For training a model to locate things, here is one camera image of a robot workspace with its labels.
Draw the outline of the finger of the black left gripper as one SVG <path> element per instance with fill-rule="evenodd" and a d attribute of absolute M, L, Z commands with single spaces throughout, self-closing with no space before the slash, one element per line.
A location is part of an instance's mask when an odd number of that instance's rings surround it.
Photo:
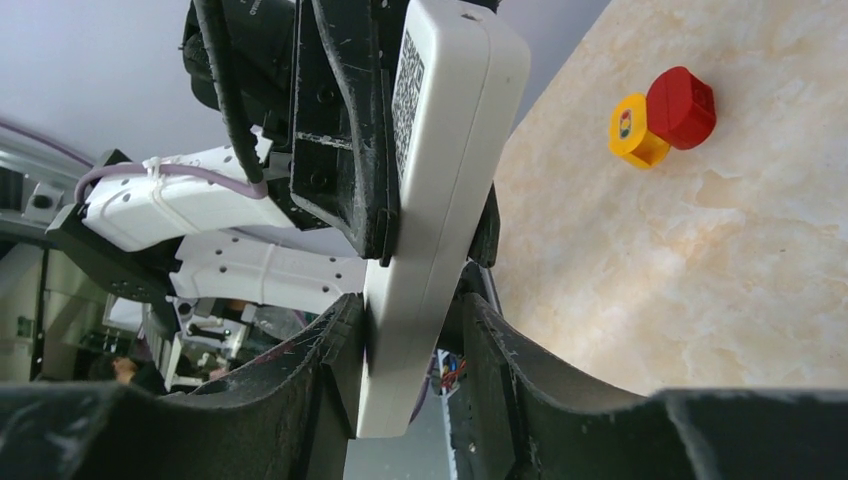
<path fill-rule="evenodd" d="M 495 186 L 492 185 L 468 250 L 468 258 L 483 268 L 492 268 L 497 260 L 501 218 Z"/>

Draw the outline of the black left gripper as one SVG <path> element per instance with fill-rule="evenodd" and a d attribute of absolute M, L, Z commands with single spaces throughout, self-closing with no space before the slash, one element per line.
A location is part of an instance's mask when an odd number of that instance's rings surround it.
<path fill-rule="evenodd" d="M 223 3 L 249 121 L 271 140 L 291 133 L 291 198 L 338 229 L 363 259 L 389 260 L 400 227 L 390 144 L 391 75 L 379 56 L 371 1 L 256 0 Z M 216 110 L 194 6 L 182 39 L 191 90 Z"/>

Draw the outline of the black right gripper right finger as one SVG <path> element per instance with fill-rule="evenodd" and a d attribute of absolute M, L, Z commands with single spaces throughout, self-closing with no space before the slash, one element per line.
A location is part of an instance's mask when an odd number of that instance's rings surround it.
<path fill-rule="evenodd" d="M 482 297 L 463 299 L 476 451 L 489 479 L 843 479 L 839 390 L 640 396 L 559 359 Z"/>

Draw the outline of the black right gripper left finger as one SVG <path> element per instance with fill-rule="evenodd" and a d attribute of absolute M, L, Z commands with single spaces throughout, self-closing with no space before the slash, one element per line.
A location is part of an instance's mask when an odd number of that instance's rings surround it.
<path fill-rule="evenodd" d="M 316 321 L 188 394 L 116 382 L 1 389 L 5 479 L 339 479 L 356 430 L 366 311 Z"/>

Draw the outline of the white remote control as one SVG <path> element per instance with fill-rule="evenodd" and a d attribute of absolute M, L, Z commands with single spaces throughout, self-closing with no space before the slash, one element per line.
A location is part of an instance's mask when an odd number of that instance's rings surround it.
<path fill-rule="evenodd" d="M 530 71 L 526 42 L 491 9 L 413 1 L 391 112 L 400 230 L 371 262 L 356 434 L 406 431 Z"/>

